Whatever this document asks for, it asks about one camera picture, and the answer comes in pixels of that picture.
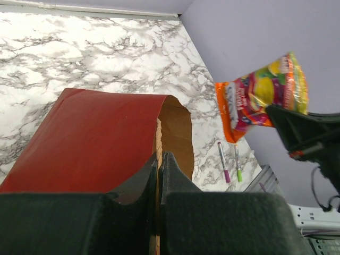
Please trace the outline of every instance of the paper bag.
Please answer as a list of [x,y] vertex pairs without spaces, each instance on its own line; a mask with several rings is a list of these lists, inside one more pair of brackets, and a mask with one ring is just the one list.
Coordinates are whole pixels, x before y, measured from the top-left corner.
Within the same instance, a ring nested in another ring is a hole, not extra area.
[[22,152],[0,192],[108,192],[163,151],[191,179],[189,111],[173,96],[65,89]]

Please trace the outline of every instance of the marble countertop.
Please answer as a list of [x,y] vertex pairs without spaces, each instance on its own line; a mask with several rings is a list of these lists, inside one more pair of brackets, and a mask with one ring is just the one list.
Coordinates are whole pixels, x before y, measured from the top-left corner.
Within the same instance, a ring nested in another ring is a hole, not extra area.
[[180,21],[0,13],[0,27],[0,183],[64,88],[177,97],[191,112],[202,190],[243,191],[261,171],[242,139],[237,182],[211,76]]

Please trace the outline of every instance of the lavender wall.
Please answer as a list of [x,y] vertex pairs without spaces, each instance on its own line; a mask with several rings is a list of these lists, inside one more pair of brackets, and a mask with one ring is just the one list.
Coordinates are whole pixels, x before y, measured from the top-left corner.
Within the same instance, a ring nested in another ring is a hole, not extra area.
[[[288,50],[296,53],[310,87],[310,111],[340,112],[340,1],[195,0],[181,20],[215,81],[230,81]],[[315,206],[311,163],[291,160],[275,129],[255,127],[246,139],[269,163],[290,203]],[[316,176],[321,201],[335,194]]]

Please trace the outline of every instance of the orange packaging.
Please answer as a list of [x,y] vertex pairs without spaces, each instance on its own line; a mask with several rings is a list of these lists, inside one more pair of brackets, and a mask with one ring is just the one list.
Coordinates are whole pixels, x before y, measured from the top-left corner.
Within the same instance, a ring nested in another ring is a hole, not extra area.
[[253,125],[273,126],[265,111],[268,105],[307,114],[308,85],[292,52],[232,82],[217,82],[215,89],[230,143],[236,143]]

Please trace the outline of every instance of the plastic wrapper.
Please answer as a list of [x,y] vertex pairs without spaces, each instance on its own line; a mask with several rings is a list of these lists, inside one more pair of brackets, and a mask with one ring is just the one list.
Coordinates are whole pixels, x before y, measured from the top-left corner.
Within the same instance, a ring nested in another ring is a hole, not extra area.
[[215,84],[226,140],[236,143],[253,125],[273,126],[271,104],[307,114],[308,85],[294,53],[232,82]]

